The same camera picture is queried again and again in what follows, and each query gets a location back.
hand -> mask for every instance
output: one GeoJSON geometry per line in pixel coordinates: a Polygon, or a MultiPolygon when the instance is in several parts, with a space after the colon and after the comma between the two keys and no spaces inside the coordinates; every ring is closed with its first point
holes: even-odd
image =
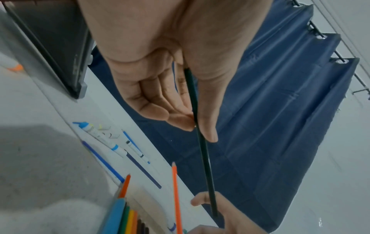
{"type": "MultiPolygon", "coordinates": [[[[188,234],[267,234],[218,192],[216,192],[216,202],[219,212],[225,219],[225,229],[200,225],[188,234]]],[[[193,206],[209,203],[208,192],[197,194],[191,201],[193,206]]]]}
{"type": "Polygon", "coordinates": [[[183,74],[187,63],[198,79],[199,127],[210,142],[218,140],[215,126],[226,87],[271,2],[79,0],[118,90],[142,116],[194,129],[183,74]]]}

curtain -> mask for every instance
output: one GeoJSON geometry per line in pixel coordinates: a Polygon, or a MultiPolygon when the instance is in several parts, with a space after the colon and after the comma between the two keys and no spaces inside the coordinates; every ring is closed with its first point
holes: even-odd
{"type": "MultiPolygon", "coordinates": [[[[281,224],[349,87],[358,59],[331,58],[340,35],[308,27],[313,6],[275,0],[224,96],[209,144],[215,189],[267,232],[281,224]]],[[[91,70],[194,194],[206,191],[196,131],[148,120],[121,98],[93,51],[91,70]]],[[[215,220],[223,227],[222,218],[215,220]]]]}

green pencil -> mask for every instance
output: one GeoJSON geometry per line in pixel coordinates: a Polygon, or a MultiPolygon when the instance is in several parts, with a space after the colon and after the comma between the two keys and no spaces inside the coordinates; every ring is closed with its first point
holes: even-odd
{"type": "Polygon", "coordinates": [[[119,224],[118,234],[124,234],[125,233],[129,213],[130,213],[130,207],[127,205],[123,210],[121,223],[119,224]]]}
{"type": "Polygon", "coordinates": [[[211,170],[211,162],[209,161],[208,155],[208,148],[207,148],[207,141],[204,138],[203,134],[200,132],[199,125],[198,125],[198,100],[197,100],[197,93],[195,91],[194,81],[192,72],[190,69],[184,69],[186,84],[188,86],[190,101],[192,103],[193,114],[194,114],[194,121],[195,126],[197,128],[198,133],[198,140],[200,146],[200,153],[202,155],[203,167],[205,172],[205,178],[207,181],[208,193],[209,193],[209,201],[211,203],[211,212],[213,217],[217,217],[217,204],[216,204],[216,195],[215,195],[215,185],[213,183],[212,177],[212,170],[211,170]]]}

dark green pencil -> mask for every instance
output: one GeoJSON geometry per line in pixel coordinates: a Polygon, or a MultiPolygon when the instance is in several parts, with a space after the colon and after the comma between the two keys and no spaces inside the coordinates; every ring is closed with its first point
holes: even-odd
{"type": "Polygon", "coordinates": [[[212,176],[212,170],[211,170],[211,163],[209,161],[207,141],[204,138],[203,134],[200,132],[199,125],[198,125],[197,93],[195,92],[195,86],[194,86],[192,72],[190,71],[190,69],[184,69],[184,73],[185,73],[186,84],[188,86],[190,101],[192,103],[195,126],[197,128],[197,133],[198,133],[200,153],[202,155],[205,178],[206,178],[206,181],[207,181],[207,187],[208,187],[208,193],[209,193],[209,201],[211,203],[211,212],[212,212],[213,217],[217,217],[215,185],[213,183],[213,176],[212,176]]]}

curtain rod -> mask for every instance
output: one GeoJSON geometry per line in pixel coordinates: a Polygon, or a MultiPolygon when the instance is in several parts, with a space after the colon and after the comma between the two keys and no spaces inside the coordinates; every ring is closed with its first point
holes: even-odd
{"type": "MultiPolygon", "coordinates": [[[[297,6],[297,7],[300,7],[301,4],[297,1],[297,0],[292,0],[293,2],[293,5],[297,6]]],[[[324,34],[322,32],[320,32],[319,28],[312,22],[312,20],[309,21],[309,26],[311,26],[315,32],[325,38],[324,34]]],[[[338,53],[338,51],[335,51],[334,52],[336,54],[336,56],[338,56],[338,58],[342,61],[342,62],[346,62],[346,60],[338,53]]],[[[358,82],[360,82],[360,84],[363,86],[364,89],[361,89],[361,90],[358,90],[358,91],[354,91],[352,92],[352,95],[354,95],[355,93],[359,93],[359,92],[362,92],[362,91],[367,91],[367,93],[370,95],[370,89],[369,87],[365,84],[365,82],[356,74],[354,74],[354,77],[357,79],[358,82]]]]}

